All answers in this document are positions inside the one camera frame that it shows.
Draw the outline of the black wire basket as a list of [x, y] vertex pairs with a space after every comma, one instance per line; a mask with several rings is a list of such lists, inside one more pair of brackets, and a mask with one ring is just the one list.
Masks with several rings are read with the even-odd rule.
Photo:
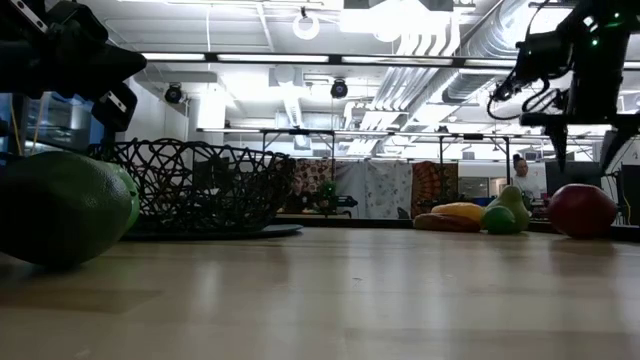
[[163, 138], [93, 144], [138, 190], [143, 233], [205, 234], [265, 228], [291, 191], [296, 161], [283, 153]]

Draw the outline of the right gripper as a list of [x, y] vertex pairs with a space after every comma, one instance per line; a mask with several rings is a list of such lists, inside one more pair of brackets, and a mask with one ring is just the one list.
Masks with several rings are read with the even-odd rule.
[[566, 166], [567, 125], [611, 125], [616, 128], [605, 133], [599, 160], [600, 172], [605, 174], [618, 151], [634, 136], [640, 134], [640, 114], [619, 114], [617, 96], [606, 102], [596, 94], [581, 96], [573, 91], [563, 91], [553, 105], [562, 105], [558, 114], [529, 112], [520, 116], [522, 126], [545, 127], [544, 133], [554, 147], [559, 170]]

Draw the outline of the white patterned cloth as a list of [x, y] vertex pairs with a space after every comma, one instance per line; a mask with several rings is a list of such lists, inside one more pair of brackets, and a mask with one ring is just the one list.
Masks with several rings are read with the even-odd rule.
[[413, 170], [410, 164], [390, 161], [337, 162], [337, 194], [350, 196], [348, 208], [357, 219], [408, 218], [411, 210]]

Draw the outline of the green apple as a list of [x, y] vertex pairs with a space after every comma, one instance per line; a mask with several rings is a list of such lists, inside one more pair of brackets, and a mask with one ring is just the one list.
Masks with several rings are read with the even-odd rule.
[[125, 183], [131, 197], [131, 211], [126, 225], [128, 232], [136, 223], [140, 213], [139, 190], [129, 173], [121, 166], [108, 163], [108, 166], [121, 178]]

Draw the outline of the small potted plant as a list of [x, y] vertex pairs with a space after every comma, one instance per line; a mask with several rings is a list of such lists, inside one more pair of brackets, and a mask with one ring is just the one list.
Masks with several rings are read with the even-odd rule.
[[338, 197], [336, 195], [336, 182], [324, 181], [318, 187], [316, 204], [322, 214], [332, 214], [337, 210]]

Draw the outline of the round red apple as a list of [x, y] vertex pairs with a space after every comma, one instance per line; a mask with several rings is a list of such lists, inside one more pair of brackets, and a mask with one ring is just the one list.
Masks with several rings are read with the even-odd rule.
[[606, 235], [618, 213], [616, 203], [599, 187], [568, 184], [558, 189], [547, 207], [552, 226], [572, 238]]

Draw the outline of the bright green lime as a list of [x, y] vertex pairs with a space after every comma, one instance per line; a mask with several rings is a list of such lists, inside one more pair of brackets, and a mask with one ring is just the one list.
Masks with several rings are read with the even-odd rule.
[[489, 234], [510, 235], [518, 232], [514, 214], [504, 206], [488, 208], [482, 218], [482, 224]]

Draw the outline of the green pear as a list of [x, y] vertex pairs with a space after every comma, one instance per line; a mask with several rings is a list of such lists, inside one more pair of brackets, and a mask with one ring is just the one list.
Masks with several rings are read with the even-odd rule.
[[513, 185], [506, 186], [500, 195], [486, 207], [486, 210], [494, 206], [504, 206], [514, 214], [518, 227], [517, 233], [525, 231], [528, 228], [530, 215], [525, 207], [523, 196], [518, 187]]

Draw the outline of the person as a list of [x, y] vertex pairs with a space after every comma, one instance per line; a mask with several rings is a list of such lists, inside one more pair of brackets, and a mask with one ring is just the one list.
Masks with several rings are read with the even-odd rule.
[[292, 190], [286, 198], [284, 212], [300, 214], [315, 207], [315, 196], [307, 190], [304, 181], [295, 176]]
[[515, 170], [515, 174], [512, 178], [513, 185], [518, 187], [521, 193], [528, 199], [541, 199], [541, 190], [535, 178], [529, 175], [529, 168], [526, 160], [519, 154], [514, 154], [512, 160]]

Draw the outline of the yellow mango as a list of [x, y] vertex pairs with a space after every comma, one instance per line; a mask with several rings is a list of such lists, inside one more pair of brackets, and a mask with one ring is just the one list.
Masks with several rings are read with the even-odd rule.
[[480, 223], [484, 217], [485, 208], [469, 202], [454, 202], [435, 206], [431, 209], [431, 212], [465, 217], [476, 223]]

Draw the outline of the reddish brown sweet potato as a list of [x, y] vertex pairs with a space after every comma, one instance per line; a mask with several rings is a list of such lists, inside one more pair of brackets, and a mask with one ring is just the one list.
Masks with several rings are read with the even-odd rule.
[[440, 232], [477, 233], [481, 231], [481, 225], [472, 219], [439, 213], [421, 214], [413, 220], [413, 226], [419, 230]]

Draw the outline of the black monitor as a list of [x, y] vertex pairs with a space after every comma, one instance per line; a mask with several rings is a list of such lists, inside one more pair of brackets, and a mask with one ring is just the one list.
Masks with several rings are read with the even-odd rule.
[[561, 170], [557, 161], [545, 163], [546, 191], [551, 197], [568, 184], [586, 184], [602, 187], [600, 165], [595, 162], [567, 161]]
[[623, 165], [620, 181], [619, 198], [626, 223], [640, 227], [640, 165]]

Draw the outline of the black overhead light bar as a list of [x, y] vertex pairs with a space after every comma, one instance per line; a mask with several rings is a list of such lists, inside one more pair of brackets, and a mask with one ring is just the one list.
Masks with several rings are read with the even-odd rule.
[[385, 56], [280, 53], [142, 52], [149, 63], [309, 64], [329, 66], [391, 66], [460, 69], [511, 69], [515, 59], [444, 56]]

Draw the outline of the brown patterned cloth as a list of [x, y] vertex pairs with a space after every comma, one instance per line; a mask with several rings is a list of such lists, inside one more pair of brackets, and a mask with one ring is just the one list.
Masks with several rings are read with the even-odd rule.
[[308, 191], [315, 198], [318, 187], [324, 181], [334, 181], [333, 162], [331, 160], [298, 159], [294, 171], [294, 177], [299, 176], [305, 183]]

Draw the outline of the dark green avocado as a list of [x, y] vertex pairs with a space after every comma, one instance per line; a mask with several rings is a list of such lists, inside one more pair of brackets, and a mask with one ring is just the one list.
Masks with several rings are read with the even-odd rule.
[[113, 247], [126, 232], [131, 197], [104, 162], [43, 152], [0, 171], [0, 253], [73, 267]]

